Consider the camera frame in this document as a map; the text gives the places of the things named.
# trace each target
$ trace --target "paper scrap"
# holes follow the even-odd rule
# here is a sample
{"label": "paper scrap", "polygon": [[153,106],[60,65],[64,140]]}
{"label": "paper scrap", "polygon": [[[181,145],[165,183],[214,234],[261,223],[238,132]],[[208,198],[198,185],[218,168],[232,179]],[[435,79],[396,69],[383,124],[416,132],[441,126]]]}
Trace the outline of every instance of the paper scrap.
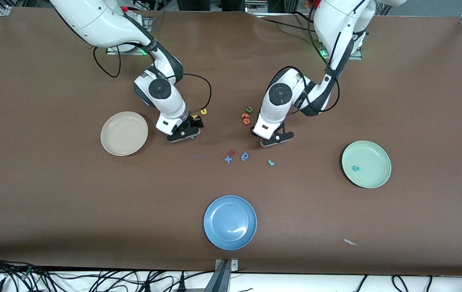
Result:
{"label": "paper scrap", "polygon": [[348,244],[351,244],[351,245],[359,246],[359,245],[357,245],[357,244],[355,244],[355,243],[353,243],[353,242],[347,240],[346,238],[344,239],[344,242],[346,242],[346,243],[348,243]]}

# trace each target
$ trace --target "green plate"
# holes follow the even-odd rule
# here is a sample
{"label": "green plate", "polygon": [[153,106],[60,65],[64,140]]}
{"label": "green plate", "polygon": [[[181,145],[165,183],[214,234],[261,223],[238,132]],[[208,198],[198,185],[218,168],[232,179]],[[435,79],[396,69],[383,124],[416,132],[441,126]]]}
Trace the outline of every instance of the green plate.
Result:
{"label": "green plate", "polygon": [[370,141],[351,143],[342,153],[344,174],[359,187],[384,185],[391,174],[391,161],[381,146]]}

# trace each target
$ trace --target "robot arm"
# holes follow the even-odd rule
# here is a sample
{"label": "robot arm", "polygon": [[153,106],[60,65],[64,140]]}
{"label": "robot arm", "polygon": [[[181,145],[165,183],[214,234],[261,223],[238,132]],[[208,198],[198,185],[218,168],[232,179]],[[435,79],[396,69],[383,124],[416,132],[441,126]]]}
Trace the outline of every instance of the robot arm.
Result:
{"label": "robot arm", "polygon": [[[182,64],[134,20],[132,11],[122,11],[117,0],[51,0],[51,3],[69,28],[87,43],[96,47],[131,44],[151,55],[153,64],[135,79],[134,90],[146,105],[160,111],[156,124],[159,131],[173,135],[188,120],[186,103],[174,86],[182,78]],[[195,132],[172,142],[199,135],[200,129]]]}
{"label": "robot arm", "polygon": [[[384,0],[400,5],[406,0]],[[319,40],[331,50],[329,67],[320,84],[303,76],[295,68],[281,70],[267,89],[253,133],[262,137],[262,146],[292,139],[293,134],[277,131],[283,127],[290,106],[306,116],[315,116],[327,107],[331,92],[350,55],[362,45],[366,27],[375,14],[374,0],[322,0],[314,14],[314,28]]]}

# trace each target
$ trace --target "plate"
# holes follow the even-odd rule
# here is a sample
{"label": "plate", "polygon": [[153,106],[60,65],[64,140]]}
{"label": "plate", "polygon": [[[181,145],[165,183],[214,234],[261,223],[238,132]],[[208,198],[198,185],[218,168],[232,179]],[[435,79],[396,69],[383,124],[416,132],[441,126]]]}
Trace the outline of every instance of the plate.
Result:
{"label": "plate", "polygon": [[212,244],[226,251],[235,251],[251,242],[256,225],[253,207],[238,196],[220,197],[205,211],[205,235]]}
{"label": "plate", "polygon": [[384,185],[391,174],[391,161],[384,149],[370,141],[351,143],[342,153],[344,174],[359,187]]}
{"label": "plate", "polygon": [[141,115],[134,112],[113,115],[101,130],[101,144],[105,150],[120,157],[135,153],[147,138],[148,124]]}

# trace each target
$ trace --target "blue plate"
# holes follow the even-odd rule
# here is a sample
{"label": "blue plate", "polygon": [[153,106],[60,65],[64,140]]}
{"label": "blue plate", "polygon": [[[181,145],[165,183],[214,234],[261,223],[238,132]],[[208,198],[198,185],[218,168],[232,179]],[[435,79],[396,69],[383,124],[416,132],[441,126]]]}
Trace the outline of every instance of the blue plate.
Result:
{"label": "blue plate", "polygon": [[256,225],[253,207],[238,196],[220,197],[205,211],[205,235],[212,244],[226,251],[246,246],[256,233]]}

